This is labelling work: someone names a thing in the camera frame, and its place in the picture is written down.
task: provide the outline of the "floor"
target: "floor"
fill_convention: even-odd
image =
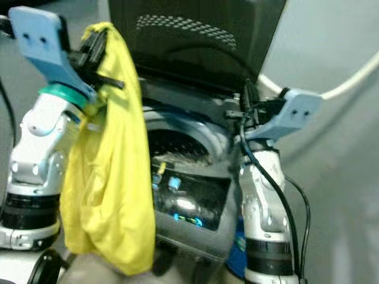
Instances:
[[[97,0],[60,0],[41,6],[41,8],[58,12],[63,15],[68,22],[68,30],[72,47],[79,43],[84,28],[98,21]],[[7,38],[0,38],[0,75],[5,88],[8,91],[11,102],[15,109],[16,120],[21,121],[21,117],[31,108],[37,97],[37,90],[44,85],[43,78],[20,54],[16,48],[16,43]],[[5,111],[1,109],[1,120]],[[9,134],[6,125],[0,125],[0,131]],[[8,140],[0,140],[0,153],[9,153]],[[3,167],[7,164],[7,159],[0,159]],[[0,175],[0,182],[6,179],[6,174]],[[64,252],[63,235],[60,236],[54,248]],[[144,283],[144,284],[185,284],[190,283],[194,262],[183,256],[178,256],[174,260],[174,265],[162,277],[154,277],[151,273],[143,275],[124,277],[119,275],[109,267],[99,257],[93,255],[79,256],[73,262],[72,268],[60,279],[60,284],[116,284],[116,283]],[[237,284],[243,283],[231,275],[222,267],[211,280],[210,283]]]

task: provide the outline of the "white wall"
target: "white wall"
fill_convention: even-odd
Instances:
[[[283,86],[337,86],[379,49],[378,12],[377,0],[288,0],[264,73]],[[379,283],[378,76],[325,102],[307,129],[279,144],[284,170],[311,202],[310,283]]]

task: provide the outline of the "dark lid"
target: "dark lid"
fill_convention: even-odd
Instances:
[[[109,3],[112,22],[126,40],[140,75],[241,92],[249,73],[226,53],[242,59],[256,81],[285,0]],[[192,48],[168,53],[185,46]]]

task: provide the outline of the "washing machine drum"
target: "washing machine drum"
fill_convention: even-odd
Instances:
[[[176,108],[144,107],[158,238],[224,261],[236,226],[230,136]]]

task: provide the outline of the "yellow cloth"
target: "yellow cloth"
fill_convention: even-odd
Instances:
[[[134,275],[151,268],[155,247],[149,150],[139,81],[123,38],[108,22],[89,26],[83,38],[105,28],[106,55],[98,73],[122,80],[125,88],[104,85],[99,102],[86,109],[89,118],[70,151],[60,211],[70,251],[97,253]],[[102,130],[88,130],[89,123]]]

